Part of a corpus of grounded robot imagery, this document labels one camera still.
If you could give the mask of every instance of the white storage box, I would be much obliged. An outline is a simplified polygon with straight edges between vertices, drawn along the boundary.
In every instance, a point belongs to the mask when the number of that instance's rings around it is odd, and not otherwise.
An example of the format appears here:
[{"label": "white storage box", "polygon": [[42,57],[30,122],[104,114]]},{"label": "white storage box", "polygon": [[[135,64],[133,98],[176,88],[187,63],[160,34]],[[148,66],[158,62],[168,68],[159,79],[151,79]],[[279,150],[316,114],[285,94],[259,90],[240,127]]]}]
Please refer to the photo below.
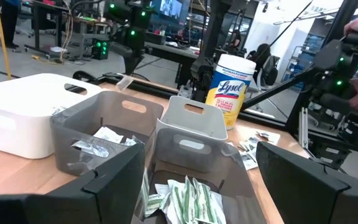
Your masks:
[{"label": "white storage box", "polygon": [[[202,109],[189,111],[186,105]],[[227,131],[219,108],[197,101],[172,96],[167,112],[156,125],[156,148],[166,149],[158,159],[200,172],[208,172],[221,153]]]},{"label": "white storage box", "polygon": [[[74,85],[85,95],[65,89]],[[101,91],[101,88],[49,73],[0,83],[0,150],[28,159],[53,153],[50,117]]]}]

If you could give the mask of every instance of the wooden table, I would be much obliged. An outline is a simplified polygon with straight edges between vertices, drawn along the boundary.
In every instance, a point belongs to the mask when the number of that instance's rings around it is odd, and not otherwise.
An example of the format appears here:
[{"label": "wooden table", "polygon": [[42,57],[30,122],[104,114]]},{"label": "wooden table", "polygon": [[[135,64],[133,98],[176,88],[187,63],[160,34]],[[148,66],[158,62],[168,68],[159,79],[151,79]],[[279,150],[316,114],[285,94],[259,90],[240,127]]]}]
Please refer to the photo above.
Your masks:
[{"label": "wooden table", "polygon": [[[112,84],[103,83],[100,86],[107,90],[117,91]],[[159,103],[164,107],[164,112],[168,108],[166,99],[129,89],[124,90],[123,93]],[[235,128],[227,132],[229,135],[227,141],[233,142],[236,146],[239,141],[254,136],[256,131],[279,134],[277,146],[308,157],[308,154],[288,133],[242,120],[237,120]],[[248,170],[248,175],[267,223],[283,223],[259,169]],[[75,178],[57,170],[54,155],[45,159],[30,160],[0,151],[0,194],[46,194]]]}]

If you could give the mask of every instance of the lysol wipes container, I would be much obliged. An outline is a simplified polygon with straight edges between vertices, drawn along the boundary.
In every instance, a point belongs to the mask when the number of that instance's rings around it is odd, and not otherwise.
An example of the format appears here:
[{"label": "lysol wipes container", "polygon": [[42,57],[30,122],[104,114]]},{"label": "lysol wipes container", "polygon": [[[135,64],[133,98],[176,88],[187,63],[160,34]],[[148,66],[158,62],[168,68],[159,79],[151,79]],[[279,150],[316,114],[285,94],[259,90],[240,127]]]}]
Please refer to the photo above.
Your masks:
[{"label": "lysol wipes container", "polygon": [[223,111],[227,130],[236,123],[255,67],[253,61],[228,54],[218,61],[205,103]]}]

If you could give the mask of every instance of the yellow pole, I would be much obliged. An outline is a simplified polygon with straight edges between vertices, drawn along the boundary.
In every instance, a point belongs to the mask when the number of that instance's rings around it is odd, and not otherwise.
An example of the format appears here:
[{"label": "yellow pole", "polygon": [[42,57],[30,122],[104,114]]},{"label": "yellow pole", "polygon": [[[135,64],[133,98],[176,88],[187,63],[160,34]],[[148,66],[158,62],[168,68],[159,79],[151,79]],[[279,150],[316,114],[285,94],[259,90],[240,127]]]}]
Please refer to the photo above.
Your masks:
[{"label": "yellow pole", "polygon": [[4,40],[4,30],[2,29],[1,16],[0,16],[0,38],[1,38],[2,51],[4,52],[4,60],[5,60],[7,79],[10,80],[12,78],[12,75],[11,75],[11,69],[9,68],[9,61],[7,59],[7,52],[6,52],[5,40]]}]

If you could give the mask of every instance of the white lid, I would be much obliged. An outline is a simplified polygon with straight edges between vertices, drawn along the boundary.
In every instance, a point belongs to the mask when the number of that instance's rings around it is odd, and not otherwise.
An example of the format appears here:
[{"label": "white lid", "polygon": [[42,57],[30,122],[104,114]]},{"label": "white lid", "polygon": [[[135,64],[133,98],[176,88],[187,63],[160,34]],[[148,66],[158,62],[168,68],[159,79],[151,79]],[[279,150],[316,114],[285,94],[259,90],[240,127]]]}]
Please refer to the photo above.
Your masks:
[{"label": "white lid", "polygon": [[251,60],[229,54],[222,54],[218,65],[250,75],[254,74],[256,67],[256,63]]}]

